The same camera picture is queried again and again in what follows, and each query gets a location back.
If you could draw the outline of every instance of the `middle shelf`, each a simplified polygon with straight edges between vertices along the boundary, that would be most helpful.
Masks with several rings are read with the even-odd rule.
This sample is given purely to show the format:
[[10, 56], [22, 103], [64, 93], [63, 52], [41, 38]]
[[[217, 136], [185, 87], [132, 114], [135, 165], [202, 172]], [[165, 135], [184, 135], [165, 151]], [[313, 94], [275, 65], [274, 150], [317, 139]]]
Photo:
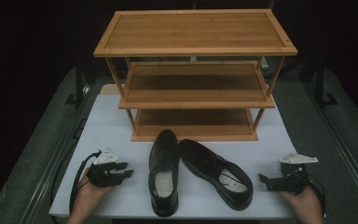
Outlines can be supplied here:
[[272, 108], [256, 61], [132, 62], [121, 109]]

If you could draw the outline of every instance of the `wooden shoe rack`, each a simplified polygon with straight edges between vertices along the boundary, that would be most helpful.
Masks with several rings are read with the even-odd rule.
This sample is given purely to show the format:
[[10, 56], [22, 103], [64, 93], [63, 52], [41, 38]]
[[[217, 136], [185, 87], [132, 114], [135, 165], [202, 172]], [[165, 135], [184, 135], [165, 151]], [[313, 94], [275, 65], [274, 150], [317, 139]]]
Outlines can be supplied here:
[[[106, 59], [132, 141], [154, 141], [164, 129], [178, 140], [248, 141], [257, 140], [265, 108], [275, 106], [272, 91], [284, 56], [296, 53], [270, 9], [219, 9], [117, 11], [94, 56]], [[270, 83], [260, 70], [264, 56], [280, 57]], [[117, 57], [129, 67], [124, 87], [113, 63]], [[188, 60], [134, 60], [147, 57]], [[255, 119], [251, 108], [259, 108]]]

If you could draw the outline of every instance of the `black background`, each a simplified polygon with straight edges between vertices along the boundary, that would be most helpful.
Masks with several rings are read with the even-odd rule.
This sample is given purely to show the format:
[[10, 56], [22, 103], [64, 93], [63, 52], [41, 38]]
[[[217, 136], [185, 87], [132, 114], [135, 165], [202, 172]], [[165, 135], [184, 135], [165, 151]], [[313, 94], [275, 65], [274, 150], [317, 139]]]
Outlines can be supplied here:
[[[190, 9], [193, 1], [0, 1], [0, 190], [62, 79], [92, 56], [115, 10]], [[267, 1], [202, 0], [197, 8], [265, 7]], [[278, 0], [276, 17], [299, 50], [313, 52], [358, 106], [358, 0]]]

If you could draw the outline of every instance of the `top shelf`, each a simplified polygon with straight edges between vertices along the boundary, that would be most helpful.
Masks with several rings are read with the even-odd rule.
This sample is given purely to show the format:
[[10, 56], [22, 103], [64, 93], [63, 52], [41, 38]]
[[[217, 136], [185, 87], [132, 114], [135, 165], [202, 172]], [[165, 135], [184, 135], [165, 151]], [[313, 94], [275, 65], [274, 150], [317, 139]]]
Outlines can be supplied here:
[[117, 11], [95, 57], [291, 56], [270, 9]]

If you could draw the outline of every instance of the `cable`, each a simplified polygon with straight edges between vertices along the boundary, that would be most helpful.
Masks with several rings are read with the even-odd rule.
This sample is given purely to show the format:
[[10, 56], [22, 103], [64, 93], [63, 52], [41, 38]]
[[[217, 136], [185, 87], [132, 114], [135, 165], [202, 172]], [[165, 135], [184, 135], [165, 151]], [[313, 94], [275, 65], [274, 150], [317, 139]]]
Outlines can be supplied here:
[[77, 191], [79, 191], [81, 188], [83, 188], [83, 186], [87, 185], [90, 181], [88, 180], [86, 183], [82, 184], [78, 189]]
[[[57, 182], [57, 177], [58, 177], [58, 174], [63, 166], [63, 163], [66, 161], [66, 159], [68, 158], [69, 154], [72, 152], [72, 150], [76, 147], [78, 143], [78, 140], [76, 140], [72, 145], [71, 147], [69, 148], [69, 150], [66, 152], [65, 156], [63, 157], [58, 169], [57, 169], [57, 172], [54, 176], [54, 179], [53, 179], [53, 184], [52, 184], [52, 187], [51, 187], [51, 192], [50, 192], [50, 207], [53, 205], [53, 200], [54, 200], [54, 191], [55, 191], [55, 186], [56, 186], [56, 182]], [[55, 216], [51, 216], [51, 219], [53, 220], [53, 222], [55, 224], [58, 224], [58, 221], [57, 219], [55, 218]]]
[[316, 196], [318, 197], [319, 202], [321, 203], [322, 214], [324, 216], [325, 215], [325, 210], [326, 210], [326, 201], [325, 201], [325, 194], [324, 194], [324, 186], [322, 185], [321, 181], [319, 181], [314, 175], [308, 175], [308, 176], [311, 176], [313, 179], [315, 179], [316, 182], [318, 182], [318, 184], [322, 188], [322, 192], [312, 182], [310, 182], [309, 180], [306, 180], [302, 176], [296, 174], [296, 172], [294, 172], [293, 170], [291, 170], [291, 169], [284, 169], [284, 170], [287, 171], [288, 173], [290, 173], [291, 175], [295, 175], [297, 178], [299, 178], [301, 181], [303, 181], [304, 184], [306, 184], [307, 186], [312, 188], [313, 191], [315, 191]]
[[72, 213], [72, 209], [74, 208], [74, 203], [75, 203], [75, 198], [77, 195], [77, 184], [80, 180], [80, 176], [83, 173], [84, 167], [87, 164], [87, 161], [89, 161], [89, 159], [91, 159], [92, 157], [99, 157], [101, 155], [101, 150], [99, 152], [96, 153], [92, 153], [91, 155], [89, 155], [85, 160], [83, 160], [80, 164], [80, 167], [77, 171], [75, 180], [74, 180], [74, 185], [72, 186], [72, 191], [71, 191], [71, 198], [70, 198], [70, 202], [69, 202], [69, 213]]

